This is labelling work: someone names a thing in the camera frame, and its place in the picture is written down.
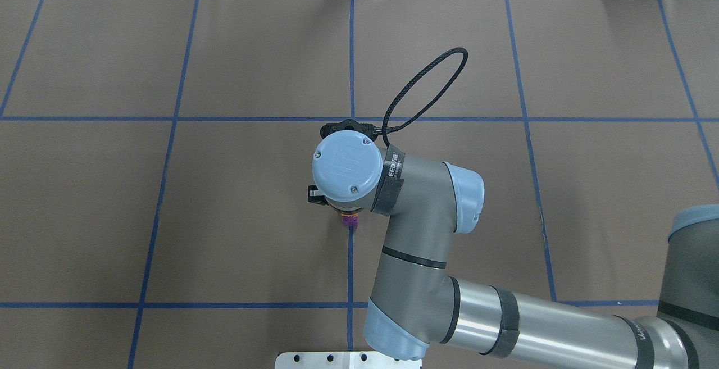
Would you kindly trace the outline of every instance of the blue tape line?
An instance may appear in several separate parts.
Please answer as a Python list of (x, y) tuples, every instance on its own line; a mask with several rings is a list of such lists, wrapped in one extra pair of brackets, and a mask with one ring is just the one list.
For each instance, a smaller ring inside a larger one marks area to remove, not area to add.
[(2, 104), (0, 104), (0, 116), (5, 113), (5, 107), (7, 106), (7, 101), (10, 100), (10, 93), (12, 92), (12, 87), (15, 85), (15, 78), (17, 78), (17, 73), (20, 71), (20, 64), (22, 64), (22, 59), (25, 57), (25, 50), (28, 48), (28, 44), (30, 42), (30, 37), (33, 36), (33, 31), (35, 29), (35, 24), (38, 23), (38, 16), (40, 15), (40, 9), (43, 8), (44, 0), (38, 1), (38, 7), (35, 8), (35, 14), (33, 15), (33, 21), (30, 22), (30, 27), (28, 28), (28, 33), (25, 35), (25, 41), (22, 43), (22, 47), (20, 49), (20, 54), (17, 57), (17, 61), (15, 62), (15, 69), (12, 70), (12, 75), (10, 76), (10, 82), (7, 84), (7, 90), (5, 90), (5, 97), (2, 99)]
[(145, 303), (145, 308), (347, 308), (346, 302)]
[[(343, 116), (178, 116), (178, 121), (267, 121), (267, 122), (337, 122), (346, 119)], [(0, 121), (173, 121), (172, 116), (0, 116)], [(355, 117), (360, 122), (378, 122), (381, 117)], [(409, 118), (397, 116), (393, 122), (408, 121)], [(592, 118), (574, 116), (529, 116), (531, 122), (696, 122), (695, 118)], [(420, 122), (523, 122), (524, 118), (513, 116), (425, 116)], [(701, 122), (719, 122), (719, 118), (699, 118)]]
[(139, 303), (0, 302), (0, 308), (137, 308)]
[(0, 302), (0, 308), (367, 308), (367, 302), (169, 302), (169, 303), (114, 303), (114, 302)]
[(563, 304), (575, 307), (596, 307), (596, 306), (657, 306), (659, 300), (563, 300)]
[(293, 116), (180, 116), (178, 121), (244, 121), (244, 122), (336, 122), (343, 121), (341, 116), (316, 116), (316, 117), (293, 117)]
[[(367, 117), (367, 118), (354, 118), (354, 120), (358, 122), (381, 122), (381, 117)], [(390, 118), (390, 121), (392, 122), (406, 122), (409, 118), (405, 118), (403, 116), (396, 116)], [(521, 122), (524, 118), (519, 117), (442, 117), (442, 116), (422, 116), (420, 118), (417, 118), (416, 121), (418, 122)]]
[(354, 0), (349, 0), (349, 117), (354, 118)]
[(552, 300), (557, 300), (557, 292), (554, 288), (554, 274), (552, 272), (552, 256), (549, 253), (549, 239), (547, 238), (547, 225), (544, 221), (544, 207), (541, 202), (541, 192), (539, 190), (539, 178), (537, 177), (537, 168), (534, 162), (534, 147), (532, 146), (531, 132), (529, 130), (529, 116), (527, 114), (527, 105), (524, 100), (524, 85), (522, 83), (522, 73), (519, 68), (519, 54), (517, 52), (517, 42), (514, 36), (514, 25), (512, 22), (512, 9), (509, 0), (504, 0), (507, 7), (507, 22), (509, 26), (509, 37), (512, 42), (512, 55), (514, 57), (514, 72), (517, 76), (517, 88), (519, 90), (519, 103), (522, 106), (522, 118), (524, 120), (524, 136), (527, 141), (527, 151), (529, 152), (529, 165), (532, 169), (532, 180), (534, 181), (534, 195), (536, 197), (537, 207), (539, 207), (539, 217), (541, 218), (541, 235), (544, 239), (544, 262), (547, 265), (547, 280), (549, 282), (549, 295)]
[(157, 241), (157, 228), (160, 225), (160, 208), (162, 208), (162, 199), (165, 195), (165, 184), (167, 183), (167, 168), (170, 165), (170, 156), (172, 155), (172, 145), (175, 141), (175, 131), (178, 125), (178, 116), (180, 114), (180, 104), (182, 103), (183, 89), (185, 88), (185, 74), (187, 73), (187, 64), (190, 60), (190, 49), (192, 47), (192, 36), (195, 29), (195, 20), (197, 19), (197, 8), (200, 0), (195, 0), (192, 10), (192, 19), (190, 21), (190, 31), (187, 36), (187, 47), (185, 47), (185, 59), (182, 64), (182, 72), (180, 73), (180, 85), (178, 87), (178, 96), (175, 101), (175, 113), (172, 116), (172, 128), (170, 128), (170, 139), (167, 141), (167, 152), (165, 153), (165, 164), (162, 167), (162, 180), (160, 180), (160, 193), (157, 195), (157, 205), (154, 208), (154, 222), (152, 223), (152, 234), (149, 238), (149, 247), (147, 248), (147, 261), (144, 265), (144, 275), (142, 277), (142, 288), (139, 295), (139, 307), (137, 308), (137, 318), (135, 320), (135, 328), (133, 331), (133, 343), (130, 346), (130, 354), (128, 359), (128, 369), (133, 369), (134, 356), (137, 350), (137, 339), (139, 339), (139, 330), (142, 324), (142, 311), (144, 301), (147, 296), (147, 284), (149, 282), (149, 272), (152, 267), (152, 256), (154, 254), (154, 245)]
[(172, 121), (172, 116), (0, 116), (0, 121)]
[(693, 118), (590, 118), (590, 117), (547, 117), (534, 116), (531, 122), (693, 122)]
[(354, 312), (354, 228), (347, 228), (347, 350), (354, 350), (354, 331), (352, 330)]
[(704, 129), (702, 128), (701, 120), (699, 120), (699, 113), (697, 111), (697, 107), (694, 104), (694, 98), (691, 97), (691, 90), (689, 89), (689, 83), (686, 82), (686, 75), (684, 73), (684, 68), (681, 67), (681, 62), (679, 60), (679, 54), (676, 52), (676, 47), (674, 44), (674, 39), (672, 38), (672, 31), (670, 31), (670, 25), (667, 21), (667, 14), (665, 13), (665, 4), (663, 4), (662, 0), (657, 0), (657, 3), (659, 5), (659, 12), (662, 14), (662, 22), (665, 25), (665, 32), (667, 33), (667, 41), (670, 44), (670, 49), (672, 49), (672, 55), (675, 59), (676, 69), (679, 72), (679, 75), (681, 77), (681, 85), (684, 87), (684, 91), (686, 93), (686, 100), (689, 101), (689, 106), (691, 108), (691, 114), (694, 115), (694, 121), (697, 124), (697, 130), (699, 131), (699, 137), (702, 139), (702, 145), (704, 146), (704, 152), (707, 154), (707, 159), (709, 160), (709, 166), (712, 169), (712, 174), (714, 174), (714, 184), (716, 185), (717, 189), (719, 189), (719, 172), (717, 172), (717, 167), (714, 164), (714, 157), (712, 157), (712, 152), (709, 149), (709, 144), (707, 142), (707, 137), (704, 136)]

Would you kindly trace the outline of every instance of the cable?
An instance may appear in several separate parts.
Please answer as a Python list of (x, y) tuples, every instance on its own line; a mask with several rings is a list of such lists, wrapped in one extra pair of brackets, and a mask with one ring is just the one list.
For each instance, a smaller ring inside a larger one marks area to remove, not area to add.
[[(408, 121), (401, 124), (400, 126), (393, 126), (388, 127), (388, 123), (390, 123), (390, 116), (392, 115), (392, 111), (395, 110), (395, 107), (397, 104), (402, 100), (404, 95), (408, 93), (408, 91), (412, 88), (413, 85), (415, 85), (426, 73), (428, 73), (430, 70), (432, 70), (434, 67), (436, 67), (438, 64), (440, 64), (444, 59), (447, 59), (447, 57), (452, 56), (455, 53), (462, 54), (462, 62), (460, 62), (459, 67), (457, 67), (457, 71), (454, 72), (452, 77), (449, 78), (449, 81), (447, 84), (444, 84), (444, 87), (442, 87), (442, 90), (439, 91), (439, 93), (434, 97), (432, 101), (429, 101), (427, 105), (422, 108), (421, 111), (417, 112), (415, 116), (412, 116)], [(469, 53), (467, 53), (467, 49), (464, 49), (464, 47), (455, 47), (454, 49), (447, 50), (446, 52), (442, 53), (437, 57), (437, 59), (432, 60), (430, 64), (428, 64), (422, 71), (418, 72), (417, 75), (415, 75), (411, 80), (409, 80), (409, 83), (402, 88), (400, 93), (397, 94), (395, 99), (392, 101), (390, 106), (387, 108), (387, 113), (385, 113), (385, 117), (382, 119), (382, 140), (385, 142), (385, 146), (390, 146), (390, 141), (387, 138), (387, 135), (390, 133), (393, 133), (394, 131), (400, 131), (404, 128), (406, 128), (410, 123), (414, 122), (417, 118), (422, 116), (423, 113), (425, 113), (429, 108), (431, 108), (434, 103), (439, 100), (439, 98), (444, 95), (444, 92), (447, 91), (454, 82), (454, 80), (457, 80), (457, 77), (459, 76), (459, 73), (462, 72), (462, 69), (465, 68), (465, 64), (467, 64), (467, 58), (469, 57)]]

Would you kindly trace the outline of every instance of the black band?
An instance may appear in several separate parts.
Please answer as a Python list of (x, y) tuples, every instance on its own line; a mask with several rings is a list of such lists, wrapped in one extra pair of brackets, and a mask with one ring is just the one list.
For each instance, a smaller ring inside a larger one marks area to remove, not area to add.
[(395, 207), (404, 183), (404, 180), (400, 177), (404, 165), (404, 156), (404, 152), (394, 144), (390, 144), (387, 148), (382, 175), (380, 176), (380, 182), (377, 184), (375, 200), (372, 203), (371, 210), (373, 212), (389, 216)]
[(667, 303), (663, 300), (659, 301), (659, 307), (657, 308), (657, 312), (664, 313), (668, 316), (676, 317), (679, 320), (688, 321), (693, 325), (709, 328), (709, 330), (719, 331), (719, 317), (694, 312), (694, 310), (680, 307), (672, 303)]
[(667, 320), (666, 318), (662, 318), (662, 320), (667, 321), (667, 324), (673, 328), (676, 335), (679, 336), (679, 339), (681, 340), (681, 343), (684, 344), (684, 351), (686, 351), (686, 361), (688, 361), (688, 369), (699, 369), (699, 354), (697, 353), (697, 349), (694, 347), (694, 343), (691, 341), (691, 338), (689, 338), (689, 335), (684, 331), (683, 328), (681, 328), (677, 323)]
[(514, 346), (519, 339), (519, 305), (514, 293), (506, 289), (492, 287), (497, 291), (499, 297), (502, 319), (495, 344), (489, 351), (480, 354), (485, 356), (490, 354), (495, 358), (507, 358), (514, 350)]
[(629, 320), (629, 318), (619, 318), (629, 325), (632, 333), (634, 333), (634, 339), (636, 339), (636, 365), (634, 369), (654, 369), (654, 344), (652, 344), (652, 338), (649, 337), (647, 329), (642, 327), (640, 323)]
[(450, 276), (449, 279), (452, 280), (452, 287), (454, 288), (454, 310), (452, 310), (452, 323), (449, 324), (447, 335), (439, 342), (440, 344), (446, 344), (452, 339), (452, 335), (457, 329), (457, 321), (459, 321), (459, 283), (454, 277)]
[(412, 262), (413, 264), (417, 264), (418, 266), (436, 267), (439, 269), (445, 269), (447, 267), (446, 262), (432, 261), (432, 259), (424, 259), (422, 257), (411, 256), (410, 254), (405, 254), (404, 252), (397, 251), (396, 249), (391, 249), (386, 246), (382, 247), (382, 254), (387, 254), (390, 257), (402, 259), (402, 261)]

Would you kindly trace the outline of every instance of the metal bracket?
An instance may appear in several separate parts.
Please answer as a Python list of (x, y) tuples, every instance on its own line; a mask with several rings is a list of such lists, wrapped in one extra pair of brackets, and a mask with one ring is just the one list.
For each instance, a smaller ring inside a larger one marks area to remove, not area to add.
[(395, 361), (376, 351), (282, 353), (275, 369), (421, 369), (422, 361)]

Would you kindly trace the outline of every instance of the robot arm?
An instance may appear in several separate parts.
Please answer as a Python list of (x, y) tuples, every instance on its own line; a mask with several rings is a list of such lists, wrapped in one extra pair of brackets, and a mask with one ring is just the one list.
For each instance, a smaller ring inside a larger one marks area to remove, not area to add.
[(696, 351), (713, 349), (706, 362), (717, 367), (719, 336), (688, 345), (673, 321), (597, 315), (445, 275), (453, 234), (469, 233), (480, 217), (484, 183), (475, 172), (385, 151), (345, 130), (319, 144), (313, 177), (335, 208), (390, 218), (365, 322), (380, 353), (421, 359), (442, 343), (566, 369), (685, 369)]

